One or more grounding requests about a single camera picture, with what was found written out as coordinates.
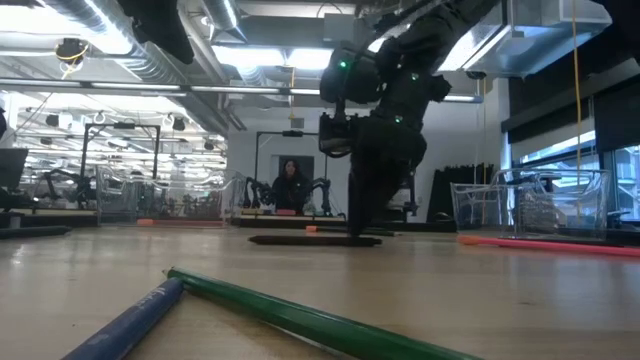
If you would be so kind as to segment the background workbench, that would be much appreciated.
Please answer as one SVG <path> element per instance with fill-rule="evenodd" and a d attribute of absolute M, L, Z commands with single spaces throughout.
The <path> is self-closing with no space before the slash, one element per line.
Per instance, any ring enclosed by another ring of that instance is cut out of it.
<path fill-rule="evenodd" d="M 231 224 L 242 228 L 305 229 L 308 226 L 345 226 L 346 220 L 342 216 L 299 215 L 293 210 L 244 208 Z"/>

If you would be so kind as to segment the red pencil orange eraser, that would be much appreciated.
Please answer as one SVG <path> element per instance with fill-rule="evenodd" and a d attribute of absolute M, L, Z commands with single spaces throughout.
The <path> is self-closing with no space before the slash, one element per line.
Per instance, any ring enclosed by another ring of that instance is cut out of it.
<path fill-rule="evenodd" d="M 168 227 L 225 227 L 224 221 L 218 220 L 188 220 L 188 219 L 148 219 L 142 218 L 136 221 L 138 226 L 168 226 Z"/>

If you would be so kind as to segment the green pencil orange eraser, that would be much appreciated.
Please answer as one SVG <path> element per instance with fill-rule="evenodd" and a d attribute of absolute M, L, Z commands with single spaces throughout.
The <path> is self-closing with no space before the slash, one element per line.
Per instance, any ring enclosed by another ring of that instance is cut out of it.
<path fill-rule="evenodd" d="M 360 360 L 483 360 L 183 268 L 165 275 L 195 295 Z"/>

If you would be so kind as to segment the black pencil orange eraser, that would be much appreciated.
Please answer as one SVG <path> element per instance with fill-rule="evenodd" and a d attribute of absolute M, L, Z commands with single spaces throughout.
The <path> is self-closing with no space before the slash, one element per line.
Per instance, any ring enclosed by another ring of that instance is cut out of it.
<path fill-rule="evenodd" d="M 349 234 L 349 231 L 348 231 L 348 229 L 346 227 L 332 227 L 332 226 L 311 225 L 311 226 L 306 226 L 305 230 L 306 230 L 306 232 L 309 232 L 309 233 L 344 233 L 344 234 Z M 362 230 L 362 232 L 360 234 L 361 235 L 374 235 L 374 236 L 388 236 L 388 237 L 394 237 L 394 236 L 398 235 L 398 233 L 393 232 L 393 231 L 384 230 L 384 229 L 376 229 L 376 228 Z"/>

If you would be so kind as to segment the blue crayon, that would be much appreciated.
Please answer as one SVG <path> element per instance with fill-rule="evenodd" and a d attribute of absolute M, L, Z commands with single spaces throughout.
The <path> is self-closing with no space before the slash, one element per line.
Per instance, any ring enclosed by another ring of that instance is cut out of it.
<path fill-rule="evenodd" d="M 122 360 L 178 302 L 183 290 L 181 280 L 166 280 L 61 360 Z"/>

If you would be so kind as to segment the black monitor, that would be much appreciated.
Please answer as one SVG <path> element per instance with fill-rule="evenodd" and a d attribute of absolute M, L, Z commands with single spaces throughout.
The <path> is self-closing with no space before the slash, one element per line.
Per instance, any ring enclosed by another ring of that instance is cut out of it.
<path fill-rule="evenodd" d="M 25 148 L 0 149 L 0 187 L 19 186 L 28 153 Z"/>

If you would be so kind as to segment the silver ventilation duct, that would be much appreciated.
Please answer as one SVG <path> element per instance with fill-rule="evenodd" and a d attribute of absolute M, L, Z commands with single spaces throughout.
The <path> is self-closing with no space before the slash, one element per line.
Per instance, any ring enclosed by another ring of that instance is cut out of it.
<path fill-rule="evenodd" d="M 612 24 L 592 0 L 499 0 L 453 47 L 442 71 L 535 74 Z"/>

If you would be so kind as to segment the clear plastic bin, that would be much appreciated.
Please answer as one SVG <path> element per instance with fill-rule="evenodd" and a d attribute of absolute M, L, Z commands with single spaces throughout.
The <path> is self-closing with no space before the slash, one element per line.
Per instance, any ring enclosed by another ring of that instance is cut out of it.
<path fill-rule="evenodd" d="M 611 175 L 602 170 L 508 169 L 497 172 L 457 230 L 490 238 L 596 242 L 606 238 Z"/>
<path fill-rule="evenodd" d="M 142 218 L 224 221 L 241 214 L 246 177 L 236 171 L 175 174 L 166 179 L 100 167 L 97 215 L 101 224 L 136 225 Z"/>

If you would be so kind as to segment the pink pencil orange eraser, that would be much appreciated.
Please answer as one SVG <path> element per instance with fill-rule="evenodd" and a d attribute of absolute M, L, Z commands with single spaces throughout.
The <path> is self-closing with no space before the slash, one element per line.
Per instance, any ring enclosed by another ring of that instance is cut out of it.
<path fill-rule="evenodd" d="M 559 252 L 626 256 L 626 257 L 640 258 L 640 249 L 627 248 L 627 247 L 581 245 L 581 244 L 571 244 L 571 243 L 543 242 L 543 241 L 530 241 L 530 240 L 513 240 L 513 239 L 490 238 L 490 237 L 481 237 L 481 236 L 472 236 L 472 235 L 458 235 L 457 242 L 460 244 L 469 245 L 469 246 L 487 245 L 487 246 L 498 246 L 498 247 L 530 249 L 530 250 L 559 251 Z"/>

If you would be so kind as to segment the black gantry frame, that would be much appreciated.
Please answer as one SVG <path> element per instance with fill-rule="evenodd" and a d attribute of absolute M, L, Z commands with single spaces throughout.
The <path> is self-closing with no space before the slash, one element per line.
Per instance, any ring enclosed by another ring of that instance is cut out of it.
<path fill-rule="evenodd" d="M 94 127 L 98 127 L 99 130 L 90 137 L 90 130 Z M 151 141 L 153 142 L 153 168 L 152 168 L 152 179 L 156 180 L 158 178 L 158 160 L 159 160 L 159 150 L 160 150 L 160 136 L 161 136 L 161 126 L 160 125 L 145 125 L 145 124 L 136 124 L 135 122 L 116 122 L 112 124 L 98 124 L 95 122 L 87 123 L 84 127 L 83 134 L 83 145 L 81 150 L 81 163 L 80 163 L 80 177 L 82 179 L 85 178 L 85 170 L 87 165 L 87 155 L 88 155 L 88 145 L 93 140 L 94 137 L 101 134 L 101 132 L 106 128 L 114 128 L 119 130 L 136 130 L 136 129 L 154 129 L 155 135 L 151 137 Z"/>
<path fill-rule="evenodd" d="M 268 165 L 268 175 L 261 179 L 259 177 L 260 170 L 260 150 L 269 144 L 276 144 L 280 147 L 274 154 L 267 152 L 269 158 L 266 162 Z M 293 159 L 299 164 L 300 172 L 310 181 L 306 191 L 308 192 L 307 202 L 313 204 L 312 182 L 317 179 L 315 177 L 315 162 L 318 156 L 318 144 L 316 133 L 305 133 L 299 130 L 287 130 L 281 132 L 257 132 L 255 141 L 255 164 L 253 178 L 259 182 L 267 183 L 271 188 L 274 180 L 282 171 L 284 163 L 288 159 Z M 318 178 L 327 178 L 327 169 L 325 164 L 324 175 Z"/>

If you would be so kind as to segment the person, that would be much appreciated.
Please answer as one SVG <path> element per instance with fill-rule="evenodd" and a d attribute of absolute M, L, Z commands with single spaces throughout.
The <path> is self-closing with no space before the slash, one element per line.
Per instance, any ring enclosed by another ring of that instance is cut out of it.
<path fill-rule="evenodd" d="M 299 169 L 299 164 L 288 159 L 278 177 L 272 184 L 275 198 L 275 208 L 277 210 L 292 210 L 301 215 L 307 202 L 308 192 L 306 191 L 310 181 Z"/>

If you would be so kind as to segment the black equipment cart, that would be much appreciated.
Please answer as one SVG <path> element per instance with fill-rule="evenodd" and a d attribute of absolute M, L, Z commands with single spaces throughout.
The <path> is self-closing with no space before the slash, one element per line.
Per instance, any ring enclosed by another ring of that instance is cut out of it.
<path fill-rule="evenodd" d="M 402 212 L 404 222 L 407 222 L 410 216 L 417 214 L 418 205 L 416 202 L 414 172 L 411 172 L 402 182 L 400 189 L 394 196 L 393 204 L 395 209 Z"/>

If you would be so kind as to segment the black folding panels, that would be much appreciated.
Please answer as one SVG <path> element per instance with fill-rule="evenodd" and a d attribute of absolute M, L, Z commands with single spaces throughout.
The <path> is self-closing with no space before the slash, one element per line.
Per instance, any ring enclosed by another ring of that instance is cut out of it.
<path fill-rule="evenodd" d="M 482 195 L 482 187 L 491 183 L 496 167 L 494 164 L 454 165 L 434 172 L 427 221 L 450 222 L 459 214 L 467 216 L 469 201 Z"/>

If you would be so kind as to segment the black pen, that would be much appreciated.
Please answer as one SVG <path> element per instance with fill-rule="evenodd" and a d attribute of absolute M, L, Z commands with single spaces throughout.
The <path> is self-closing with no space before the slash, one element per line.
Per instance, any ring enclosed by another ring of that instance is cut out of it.
<path fill-rule="evenodd" d="M 344 247 L 374 247 L 381 245 L 382 241 L 371 237 L 333 237 L 333 236 L 271 236 L 258 235 L 248 239 L 249 242 L 258 245 L 281 246 L 344 246 Z"/>

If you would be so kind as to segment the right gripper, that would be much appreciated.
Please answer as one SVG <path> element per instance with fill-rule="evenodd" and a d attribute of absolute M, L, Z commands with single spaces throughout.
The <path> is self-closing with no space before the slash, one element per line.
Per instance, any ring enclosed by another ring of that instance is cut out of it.
<path fill-rule="evenodd" d="M 424 158 L 427 142 L 402 120 L 374 116 L 349 121 L 348 234 L 360 236 L 382 205 L 378 174 L 408 175 Z"/>

